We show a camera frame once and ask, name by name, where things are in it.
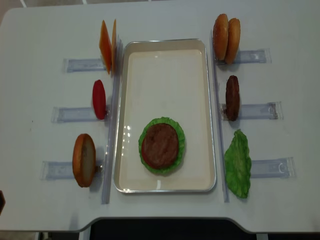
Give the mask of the bun slice in left rack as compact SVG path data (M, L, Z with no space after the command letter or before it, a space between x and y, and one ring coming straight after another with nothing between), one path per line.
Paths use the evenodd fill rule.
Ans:
M81 188L91 185L96 172L96 148L93 139L87 133L80 134L75 141L72 171Z

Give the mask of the silver metal tray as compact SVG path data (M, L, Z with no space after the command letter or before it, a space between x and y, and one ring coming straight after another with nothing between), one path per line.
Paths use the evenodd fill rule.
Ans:
M142 143L156 124L179 141L168 167L145 162ZM117 110L114 185L124 194L204 193L216 184L208 58L199 39L131 42L124 49Z

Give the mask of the brown meat patty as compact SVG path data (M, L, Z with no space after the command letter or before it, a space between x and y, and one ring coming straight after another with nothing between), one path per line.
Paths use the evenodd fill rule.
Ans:
M170 167L177 159L179 140L176 130L169 124L150 126L142 141L143 160L153 169Z
M226 109L225 113L229 121L235 121L240 111L240 89L238 78L231 75L226 83Z

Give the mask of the clear pusher track tomato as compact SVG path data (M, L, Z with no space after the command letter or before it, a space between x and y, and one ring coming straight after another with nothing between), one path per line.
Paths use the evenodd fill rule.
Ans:
M54 107L52 110L52 123L76 123L76 122L97 122L106 121L110 114L109 106L106 106L104 118L98 119L91 107Z

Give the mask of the clear left rack rail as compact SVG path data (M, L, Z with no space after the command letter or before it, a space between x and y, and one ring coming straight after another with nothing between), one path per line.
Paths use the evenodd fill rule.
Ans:
M112 183L112 171L113 161L115 157L117 136L118 136L118 116L119 116L119 101L121 98L122 89L122 71L123 71L123 42L119 36L117 36L116 47L116 68L113 76L113 90L111 105L109 111L109 128L108 128L108 141L107 150L105 154L105 162L103 168L103 185L101 204L107 205L110 202L111 183Z

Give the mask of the clear pusher track lettuce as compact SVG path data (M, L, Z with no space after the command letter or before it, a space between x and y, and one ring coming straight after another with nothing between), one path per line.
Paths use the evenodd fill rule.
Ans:
M251 165L252 179L295 178L295 163L292 157L253 160Z

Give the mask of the orange cheese slice outer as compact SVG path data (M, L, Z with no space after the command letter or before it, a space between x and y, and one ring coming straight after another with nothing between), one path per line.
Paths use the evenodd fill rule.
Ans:
M108 74L110 74L112 69L112 50L108 29L104 20L101 23L99 49L106 67L106 71Z

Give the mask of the orange cheese slice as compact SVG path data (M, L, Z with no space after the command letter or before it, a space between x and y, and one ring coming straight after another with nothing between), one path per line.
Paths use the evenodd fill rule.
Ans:
M112 69L112 50L108 29L104 20L101 23L99 49L106 67L106 71L108 74L110 74Z
M116 55L117 55L117 28L116 28L116 19L113 22L112 29L112 42L111 42L111 67L112 74L116 73Z

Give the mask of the brown meat patty in rack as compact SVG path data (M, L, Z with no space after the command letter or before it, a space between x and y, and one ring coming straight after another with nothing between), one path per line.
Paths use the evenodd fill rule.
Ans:
M240 89L238 78L231 75L226 83L226 109L225 113L229 121L235 121L240 111Z

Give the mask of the clear rack rail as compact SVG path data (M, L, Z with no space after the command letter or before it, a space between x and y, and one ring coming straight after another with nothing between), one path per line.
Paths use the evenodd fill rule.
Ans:
M215 101L215 113L216 113L216 125L217 125L217 136L218 136L218 146L219 146L219 161L221 169L221 179L222 179L222 192L223 192L223 201L228 203L229 190L226 182L226 169L225 169L225 160L224 160L224 138L223 138L223 128L222 128L222 117L220 112L220 100L219 100L219 84L217 80L217 68L216 68L216 59L215 51L213 47L213 29L210 31L210 52L211 52L211 69L212 69L212 81L213 81L213 92L214 92L214 101Z
M116 68L113 76L113 90L111 105L109 111L109 128L108 128L108 141L107 150L105 154L105 162L103 168L103 185L101 204L107 205L110 202L111 183L112 183L112 171L113 161L115 157L117 136L118 136L118 116L119 116L119 101L121 98L122 89L122 71L123 71L123 42L119 36L117 36L116 47Z

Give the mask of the clear pusher track bun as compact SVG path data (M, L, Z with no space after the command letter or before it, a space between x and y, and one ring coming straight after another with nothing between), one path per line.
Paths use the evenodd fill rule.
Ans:
M71 161L43 161L40 179L45 181L74 180L73 164Z

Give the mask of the clear pusher track patty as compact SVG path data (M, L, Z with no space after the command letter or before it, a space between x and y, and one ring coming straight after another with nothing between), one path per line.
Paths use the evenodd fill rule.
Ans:
M241 104L237 120L283 120L282 102Z

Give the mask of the clear pusher track buns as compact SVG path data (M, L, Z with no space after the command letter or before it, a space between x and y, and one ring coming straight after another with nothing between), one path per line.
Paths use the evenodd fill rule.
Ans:
M261 48L257 50L238 50L232 65L238 64L271 64L270 48Z

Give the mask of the bun slice rack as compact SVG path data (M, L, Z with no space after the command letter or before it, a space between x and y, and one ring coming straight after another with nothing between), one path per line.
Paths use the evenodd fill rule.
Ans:
M241 24L237 18L232 18L228 22L228 43L224 61L226 64L231 65L238 52L241 36Z
M212 36L215 57L219 61L223 61L226 56L229 37L229 21L225 13L216 18Z

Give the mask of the red tomato slice in rack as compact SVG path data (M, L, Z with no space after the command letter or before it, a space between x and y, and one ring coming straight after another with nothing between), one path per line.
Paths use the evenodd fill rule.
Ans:
M104 120L107 112L106 93L102 81L96 80L92 90L92 105L99 120Z

